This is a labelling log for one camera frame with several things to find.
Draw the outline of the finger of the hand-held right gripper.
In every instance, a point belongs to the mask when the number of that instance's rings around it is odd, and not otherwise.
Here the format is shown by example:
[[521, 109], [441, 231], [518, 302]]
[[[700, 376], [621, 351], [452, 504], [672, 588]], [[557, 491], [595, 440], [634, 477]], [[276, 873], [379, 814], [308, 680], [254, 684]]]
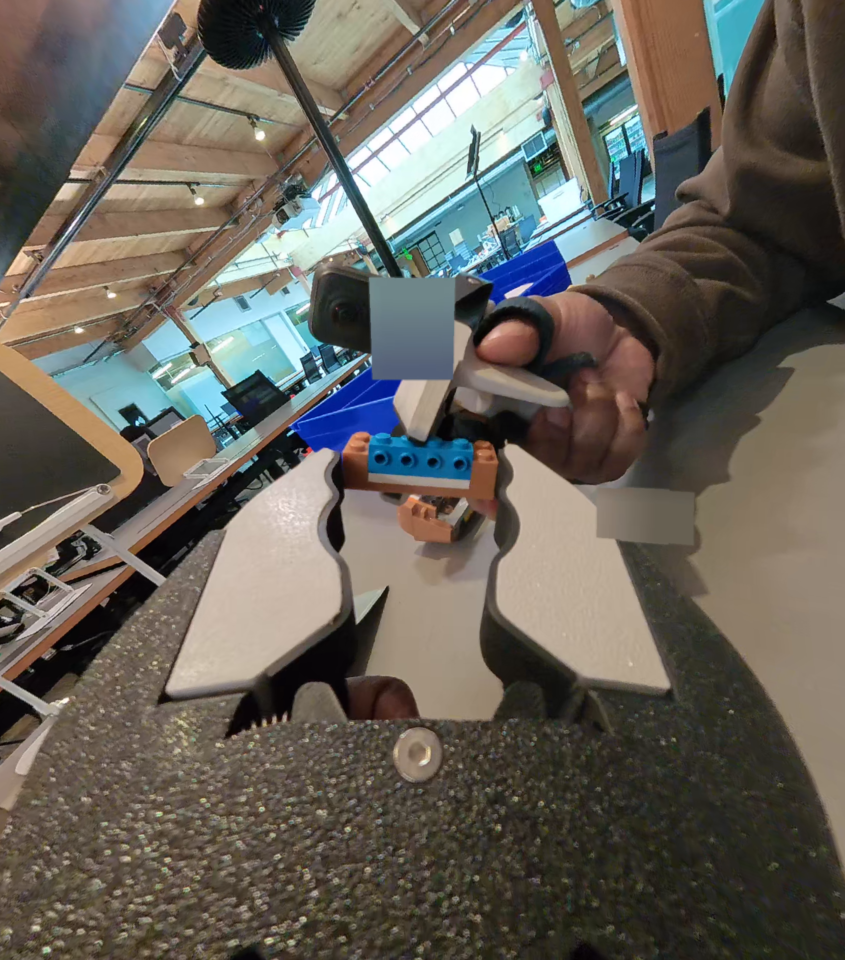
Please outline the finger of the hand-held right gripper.
[[440, 425], [453, 381], [400, 381], [392, 399], [392, 407], [404, 436], [425, 444]]

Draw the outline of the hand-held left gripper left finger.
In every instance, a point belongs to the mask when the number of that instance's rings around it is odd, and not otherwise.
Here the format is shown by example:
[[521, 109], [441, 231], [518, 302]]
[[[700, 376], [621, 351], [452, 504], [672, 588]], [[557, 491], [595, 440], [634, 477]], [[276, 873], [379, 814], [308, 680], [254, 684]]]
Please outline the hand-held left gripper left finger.
[[357, 656], [338, 452], [312, 453], [267, 486], [224, 529], [165, 696], [250, 693], [291, 702], [324, 683], [346, 700]]

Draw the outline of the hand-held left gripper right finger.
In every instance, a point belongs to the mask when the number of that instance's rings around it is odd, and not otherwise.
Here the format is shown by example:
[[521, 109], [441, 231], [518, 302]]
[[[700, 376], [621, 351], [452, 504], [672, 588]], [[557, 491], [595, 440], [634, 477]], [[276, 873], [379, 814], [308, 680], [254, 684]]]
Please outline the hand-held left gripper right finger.
[[621, 548], [595, 504], [520, 447], [499, 453], [481, 654], [505, 687], [546, 702], [574, 689], [665, 696], [671, 683]]

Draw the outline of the brown white blue brick assembly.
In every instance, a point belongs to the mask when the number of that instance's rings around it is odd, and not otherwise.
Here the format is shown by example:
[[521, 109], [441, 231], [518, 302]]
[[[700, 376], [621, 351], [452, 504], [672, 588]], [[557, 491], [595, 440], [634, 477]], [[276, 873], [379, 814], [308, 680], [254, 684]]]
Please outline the brown white blue brick assembly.
[[342, 451], [344, 486], [400, 495], [494, 500], [500, 461], [485, 440], [417, 442], [386, 434], [353, 434]]

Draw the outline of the person's right forearm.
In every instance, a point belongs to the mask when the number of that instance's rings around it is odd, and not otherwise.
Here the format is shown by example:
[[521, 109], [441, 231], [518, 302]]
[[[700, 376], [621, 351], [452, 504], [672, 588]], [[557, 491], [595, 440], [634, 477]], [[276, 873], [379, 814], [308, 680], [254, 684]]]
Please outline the person's right forearm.
[[721, 146], [678, 197], [583, 288], [654, 352], [653, 401], [845, 292], [845, 1], [765, 3]]

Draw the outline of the row of black office chairs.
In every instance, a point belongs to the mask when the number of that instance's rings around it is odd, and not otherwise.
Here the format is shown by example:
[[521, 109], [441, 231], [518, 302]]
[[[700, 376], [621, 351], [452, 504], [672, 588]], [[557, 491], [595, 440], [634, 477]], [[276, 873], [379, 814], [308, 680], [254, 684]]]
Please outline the row of black office chairs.
[[308, 353], [301, 355], [298, 362], [305, 383], [311, 386], [349, 363], [350, 355], [347, 351], [330, 344], [319, 343]]

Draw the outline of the brown brick model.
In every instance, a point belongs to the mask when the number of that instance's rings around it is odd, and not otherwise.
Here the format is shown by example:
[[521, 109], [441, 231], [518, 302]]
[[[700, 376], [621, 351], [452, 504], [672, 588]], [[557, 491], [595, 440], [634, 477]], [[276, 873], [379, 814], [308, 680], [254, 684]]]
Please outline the brown brick model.
[[498, 502], [433, 494], [407, 496], [397, 508], [399, 527], [420, 544], [451, 545], [476, 534], [496, 516]]

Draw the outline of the long wooden table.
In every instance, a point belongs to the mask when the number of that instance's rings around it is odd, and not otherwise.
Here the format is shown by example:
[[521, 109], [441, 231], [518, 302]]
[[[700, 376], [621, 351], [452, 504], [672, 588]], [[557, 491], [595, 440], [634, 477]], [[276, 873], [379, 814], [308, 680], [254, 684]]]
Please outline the long wooden table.
[[369, 355], [363, 354], [322, 378], [315, 385], [306, 387], [262, 420], [259, 425], [237, 438], [220, 454], [224, 466], [210, 476], [202, 486], [197, 486], [192, 479], [184, 479], [131, 516], [111, 535], [117, 546], [132, 554], [141, 554], [143, 548], [164, 534], [190, 510], [210, 498], [234, 474], [255, 459], [274, 438], [290, 429], [297, 420], [327, 397], [338, 384], [369, 360]]

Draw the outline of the black music stand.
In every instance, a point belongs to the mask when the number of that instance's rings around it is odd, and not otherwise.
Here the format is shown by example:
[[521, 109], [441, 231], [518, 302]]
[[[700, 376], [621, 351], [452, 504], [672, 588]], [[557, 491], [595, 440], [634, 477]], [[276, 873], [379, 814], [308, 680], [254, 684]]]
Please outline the black music stand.
[[476, 128], [476, 126], [473, 125], [470, 127], [470, 142], [469, 142], [469, 148], [468, 148], [468, 154], [467, 154], [465, 175], [475, 185], [476, 190], [479, 194], [479, 197], [488, 215], [489, 229], [490, 229], [491, 235], [501, 245], [500, 235], [496, 226], [496, 218], [492, 213], [492, 211], [490, 210], [488, 200], [484, 194], [483, 188], [479, 181], [480, 143], [481, 143], [481, 133]]

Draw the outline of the black floor lamp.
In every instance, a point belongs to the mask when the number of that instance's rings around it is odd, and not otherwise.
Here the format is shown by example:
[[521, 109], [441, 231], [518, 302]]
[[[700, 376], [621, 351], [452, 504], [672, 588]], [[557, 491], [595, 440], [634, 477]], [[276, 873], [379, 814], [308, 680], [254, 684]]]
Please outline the black floor lamp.
[[197, 15], [198, 39], [208, 57], [226, 69], [255, 69], [268, 59], [275, 59], [386, 273], [401, 279], [403, 270], [369, 209], [329, 123], [288, 51], [288, 43], [305, 30], [314, 8], [313, 1], [201, 1]]

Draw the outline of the wood-edged black panel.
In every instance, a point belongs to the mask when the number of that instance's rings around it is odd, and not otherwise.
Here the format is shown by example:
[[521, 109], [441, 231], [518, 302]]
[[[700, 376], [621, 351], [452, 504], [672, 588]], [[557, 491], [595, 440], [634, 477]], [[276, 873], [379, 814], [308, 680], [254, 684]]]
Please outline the wood-edged black panel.
[[0, 588], [127, 498], [141, 454], [0, 343]]

